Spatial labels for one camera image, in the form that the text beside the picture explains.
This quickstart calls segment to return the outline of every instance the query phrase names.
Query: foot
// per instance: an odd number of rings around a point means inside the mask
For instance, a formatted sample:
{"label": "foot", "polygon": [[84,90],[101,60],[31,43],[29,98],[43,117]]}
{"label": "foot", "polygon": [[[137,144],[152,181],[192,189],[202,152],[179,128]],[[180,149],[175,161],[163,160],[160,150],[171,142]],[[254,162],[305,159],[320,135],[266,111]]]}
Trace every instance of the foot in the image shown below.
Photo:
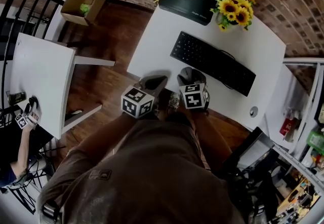
{"label": "foot", "polygon": [[175,113],[177,111],[177,109],[179,108],[179,104],[180,104],[180,95],[173,92],[169,99],[167,115]]}

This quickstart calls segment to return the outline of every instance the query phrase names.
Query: hand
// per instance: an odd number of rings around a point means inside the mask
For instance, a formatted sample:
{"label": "hand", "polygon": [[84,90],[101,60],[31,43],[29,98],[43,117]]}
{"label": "hand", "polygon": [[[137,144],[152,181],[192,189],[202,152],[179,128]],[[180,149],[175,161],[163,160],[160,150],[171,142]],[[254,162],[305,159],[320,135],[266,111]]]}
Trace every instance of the hand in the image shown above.
{"label": "hand", "polygon": [[29,133],[33,129],[33,126],[31,124],[27,124],[23,129],[22,132]]}
{"label": "hand", "polygon": [[37,126],[37,121],[38,121],[39,117],[37,116],[36,113],[31,112],[27,117],[27,123],[28,123],[28,127],[31,127],[31,129],[35,129],[35,127]]}

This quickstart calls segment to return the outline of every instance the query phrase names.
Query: electronic device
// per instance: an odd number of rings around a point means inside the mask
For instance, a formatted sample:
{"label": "electronic device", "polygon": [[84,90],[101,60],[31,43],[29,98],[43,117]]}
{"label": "electronic device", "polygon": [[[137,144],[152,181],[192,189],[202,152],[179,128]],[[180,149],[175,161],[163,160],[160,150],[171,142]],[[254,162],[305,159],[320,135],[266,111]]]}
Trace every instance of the electronic device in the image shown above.
{"label": "electronic device", "polygon": [[170,56],[210,75],[246,97],[256,76],[229,53],[183,31],[180,32]]}
{"label": "electronic device", "polygon": [[159,7],[199,24],[207,25],[213,16],[216,0],[159,0]]}

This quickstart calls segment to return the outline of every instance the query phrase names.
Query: black keyboard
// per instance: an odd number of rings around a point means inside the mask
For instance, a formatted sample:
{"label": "black keyboard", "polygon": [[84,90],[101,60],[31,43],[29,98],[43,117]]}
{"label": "black keyboard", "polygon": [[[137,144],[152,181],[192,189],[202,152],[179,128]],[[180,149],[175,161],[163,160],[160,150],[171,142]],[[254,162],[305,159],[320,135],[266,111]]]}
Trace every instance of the black keyboard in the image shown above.
{"label": "black keyboard", "polygon": [[230,54],[183,31],[170,56],[210,75],[246,97],[256,76]]}

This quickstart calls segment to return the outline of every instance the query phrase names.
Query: cardboard box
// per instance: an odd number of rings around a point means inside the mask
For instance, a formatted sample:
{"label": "cardboard box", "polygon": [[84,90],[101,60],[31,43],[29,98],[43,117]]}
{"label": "cardboard box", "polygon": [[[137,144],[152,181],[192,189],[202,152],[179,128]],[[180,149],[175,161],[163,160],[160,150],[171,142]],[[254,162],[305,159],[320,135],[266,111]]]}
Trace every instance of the cardboard box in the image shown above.
{"label": "cardboard box", "polygon": [[[61,14],[65,20],[80,25],[89,25],[94,23],[105,1],[106,0],[66,0],[61,9]],[[80,10],[81,4],[91,5],[89,12],[85,16]]]}

